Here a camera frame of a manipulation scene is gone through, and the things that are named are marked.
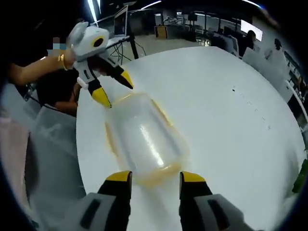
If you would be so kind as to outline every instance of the bracelet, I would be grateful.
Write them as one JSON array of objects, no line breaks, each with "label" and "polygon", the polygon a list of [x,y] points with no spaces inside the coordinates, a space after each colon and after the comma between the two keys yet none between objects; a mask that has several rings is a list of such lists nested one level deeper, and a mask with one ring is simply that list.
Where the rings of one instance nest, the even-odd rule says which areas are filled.
[{"label": "bracelet", "polygon": [[64,54],[60,54],[59,57],[58,57],[58,62],[61,62],[62,64],[62,67],[65,71],[67,71],[68,69],[66,68],[65,66],[65,63],[64,63]]}]

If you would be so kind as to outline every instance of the laptop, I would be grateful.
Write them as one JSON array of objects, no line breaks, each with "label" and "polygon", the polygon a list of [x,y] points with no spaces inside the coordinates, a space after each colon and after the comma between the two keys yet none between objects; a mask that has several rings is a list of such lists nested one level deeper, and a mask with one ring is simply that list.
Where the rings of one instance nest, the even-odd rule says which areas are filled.
[{"label": "laptop", "polygon": [[127,36],[127,23],[128,23],[128,5],[123,7],[115,14],[114,18],[114,31],[109,35],[107,47],[112,46],[122,40],[129,38]]}]

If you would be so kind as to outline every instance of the ceiling light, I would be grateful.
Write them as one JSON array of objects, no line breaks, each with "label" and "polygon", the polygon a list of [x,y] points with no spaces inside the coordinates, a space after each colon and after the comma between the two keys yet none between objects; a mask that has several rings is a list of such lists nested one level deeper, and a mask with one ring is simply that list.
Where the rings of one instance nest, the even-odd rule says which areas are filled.
[{"label": "ceiling light", "polygon": [[132,6],[136,3],[136,1],[130,1],[130,2],[126,2],[126,3],[123,3],[124,6],[128,5],[128,6]]},{"label": "ceiling light", "polygon": [[242,1],[248,2],[248,3],[250,3],[250,4],[254,5],[254,6],[257,6],[257,7],[259,7],[259,8],[262,9],[262,7],[261,7],[260,5],[254,3],[254,2],[252,2],[252,1],[249,1],[249,0],[242,0]]},{"label": "ceiling light", "polygon": [[96,0],[97,1],[97,4],[98,4],[98,8],[100,10],[100,13],[101,13],[101,0]]},{"label": "ceiling light", "polygon": [[162,2],[162,1],[160,0],[160,1],[153,2],[153,3],[151,3],[151,4],[147,5],[147,6],[142,7],[141,9],[143,10],[143,9],[145,9],[145,8],[148,8],[148,7],[150,7],[150,6],[153,6],[153,5],[155,5],[155,4],[158,4],[158,3],[160,3],[160,2]]},{"label": "ceiling light", "polygon": [[89,7],[90,7],[90,11],[91,11],[93,20],[96,22],[97,19],[96,19],[95,10],[94,10],[94,5],[93,5],[92,0],[88,0],[88,4],[89,4]]}]

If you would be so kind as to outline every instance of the transparent plastic box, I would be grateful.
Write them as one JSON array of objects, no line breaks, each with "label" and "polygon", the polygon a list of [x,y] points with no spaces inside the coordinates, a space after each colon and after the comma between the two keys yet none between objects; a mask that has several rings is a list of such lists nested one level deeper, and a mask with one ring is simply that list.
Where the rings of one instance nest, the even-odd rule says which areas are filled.
[{"label": "transparent plastic box", "polygon": [[120,169],[131,170],[134,182],[141,185],[159,185],[177,175],[188,160],[185,140],[145,93],[113,103],[105,127]]}]

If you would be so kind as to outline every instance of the black shirt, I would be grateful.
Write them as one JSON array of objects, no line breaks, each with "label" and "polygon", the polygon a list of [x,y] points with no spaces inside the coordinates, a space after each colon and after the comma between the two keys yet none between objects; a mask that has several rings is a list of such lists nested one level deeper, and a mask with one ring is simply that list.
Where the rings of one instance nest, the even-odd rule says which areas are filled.
[{"label": "black shirt", "polygon": [[58,70],[38,80],[36,89],[39,102],[54,106],[56,102],[68,102],[77,83],[78,71]]},{"label": "black shirt", "polygon": [[245,54],[246,48],[254,49],[254,42],[249,37],[244,37],[239,43],[239,55],[242,57]]}]

